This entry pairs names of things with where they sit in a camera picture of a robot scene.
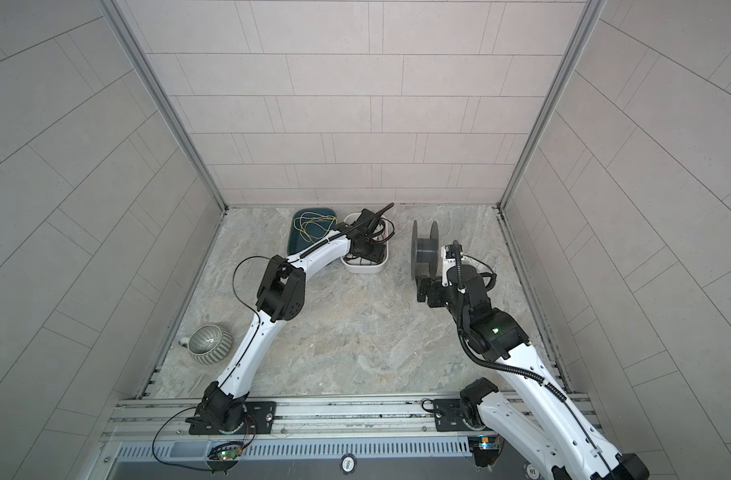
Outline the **grey perforated cable spool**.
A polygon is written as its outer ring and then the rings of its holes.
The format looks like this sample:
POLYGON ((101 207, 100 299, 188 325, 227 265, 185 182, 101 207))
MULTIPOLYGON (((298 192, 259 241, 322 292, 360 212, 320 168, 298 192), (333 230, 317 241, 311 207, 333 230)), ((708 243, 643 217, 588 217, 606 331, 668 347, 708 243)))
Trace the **grey perforated cable spool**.
POLYGON ((439 266, 439 225, 437 221, 431 224, 429 236, 419 237, 417 221, 413 222, 411 232, 411 276, 419 278, 437 277, 439 266))

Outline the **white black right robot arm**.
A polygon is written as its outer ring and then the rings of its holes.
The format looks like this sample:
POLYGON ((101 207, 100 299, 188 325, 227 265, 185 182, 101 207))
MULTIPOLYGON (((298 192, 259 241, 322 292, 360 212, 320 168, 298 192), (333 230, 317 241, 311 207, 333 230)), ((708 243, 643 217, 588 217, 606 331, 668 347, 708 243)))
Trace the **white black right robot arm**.
POLYGON ((531 416, 511 407, 493 382, 481 378, 461 390, 463 419, 495 431, 545 479, 647 479, 639 456, 623 454, 575 406, 541 360, 529 336, 509 313, 493 307, 497 275, 459 242, 411 240, 411 274, 417 300, 445 308, 463 353, 493 369, 515 389, 531 416))

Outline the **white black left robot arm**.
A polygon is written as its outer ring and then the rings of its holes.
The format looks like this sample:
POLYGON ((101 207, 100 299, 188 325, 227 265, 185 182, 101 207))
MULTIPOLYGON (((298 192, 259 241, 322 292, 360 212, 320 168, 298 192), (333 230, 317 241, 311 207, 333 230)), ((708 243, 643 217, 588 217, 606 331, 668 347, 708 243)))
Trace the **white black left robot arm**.
POLYGON ((186 419, 189 434, 232 434, 248 427, 246 402, 254 377, 286 323, 301 313, 307 281, 348 255, 371 261, 386 256, 387 238, 379 237, 379 224, 391 208, 391 203, 377 211, 365 208, 354 223, 336 224, 308 248, 288 257, 275 255, 268 259, 252 309, 250 330, 229 365, 206 388, 194 415, 186 419))

